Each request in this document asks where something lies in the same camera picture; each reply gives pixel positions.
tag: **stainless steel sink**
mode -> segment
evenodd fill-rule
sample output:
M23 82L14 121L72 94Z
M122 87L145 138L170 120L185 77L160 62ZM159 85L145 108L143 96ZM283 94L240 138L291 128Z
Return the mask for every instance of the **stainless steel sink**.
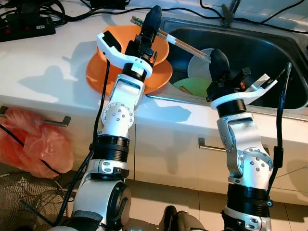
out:
M264 73L270 77L275 76L291 61L293 70L284 116L308 121L308 61L292 38L171 18L163 18L161 28L199 50L221 49L227 55L231 72L235 75L242 68L250 67L252 74L245 80L246 85L253 83ZM172 85L178 80L188 78L187 66L192 56L170 45L167 59L173 67L173 76L168 84L148 96L209 106L204 98L184 93ZM283 79L279 79L275 87L252 102L247 109L275 115L282 85Z

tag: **chopsticks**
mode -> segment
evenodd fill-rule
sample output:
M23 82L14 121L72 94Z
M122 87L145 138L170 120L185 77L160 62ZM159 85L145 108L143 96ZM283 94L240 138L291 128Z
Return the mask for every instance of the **chopsticks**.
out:
M142 26L143 24L143 20L132 16L131 20L130 20L133 24L136 24L138 26ZM209 63L211 63L211 57L205 53L203 53L202 51L196 49L195 47L192 47L191 45L177 39L176 37L166 33L165 31L158 29L157 35L165 40L167 40L168 42L176 45L177 47L182 48L183 50L199 57L200 59L203 59Z

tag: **orange plate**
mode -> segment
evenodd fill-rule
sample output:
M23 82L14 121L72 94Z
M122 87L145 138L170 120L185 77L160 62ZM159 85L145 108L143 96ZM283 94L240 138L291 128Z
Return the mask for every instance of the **orange plate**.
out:
M108 26L103 31L109 30L110 33L116 38L116 40L121 44L122 53L125 53L126 47L130 40L134 40L135 36L140 33L141 27L140 26ZM169 44L163 38L156 36L155 41L152 45L152 49L157 51L157 58L155 61L155 65L162 63L168 56L169 53ZM97 48L97 53L100 57L105 61L106 57L103 55L101 50Z
M91 58L87 67L87 82L95 91L102 93L105 81L107 62L101 60L98 53ZM106 87L106 94L110 95L112 87L118 74L122 73L122 69L110 65L109 76ZM146 78L144 94L151 93L165 85L172 76L172 66L165 60L161 64L153 67L153 73L150 78Z

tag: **drawer handle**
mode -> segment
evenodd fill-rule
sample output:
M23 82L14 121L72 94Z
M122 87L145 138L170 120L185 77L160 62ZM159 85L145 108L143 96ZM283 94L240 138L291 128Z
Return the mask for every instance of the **drawer handle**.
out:
M5 118L5 111L8 109L8 107L0 107L0 117ZM69 122L71 122L71 117L65 116L62 122L52 121L52 120L44 120L43 124L58 126L58 127L64 127L66 128L69 125Z
M199 138L198 142L199 142L199 149L209 149L209 150L215 150L215 151L221 151L221 152L226 151L226 149L224 149L224 148L217 148L217 147L205 145L204 138Z

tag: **plastic bag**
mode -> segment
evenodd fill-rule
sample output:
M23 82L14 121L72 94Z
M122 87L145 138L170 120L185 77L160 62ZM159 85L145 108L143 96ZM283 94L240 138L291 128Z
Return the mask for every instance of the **plastic bag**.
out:
M10 108L2 125L24 146L0 129L0 162L30 172L35 177L53 178L73 167L71 142L55 126L43 124L44 119L31 111Z

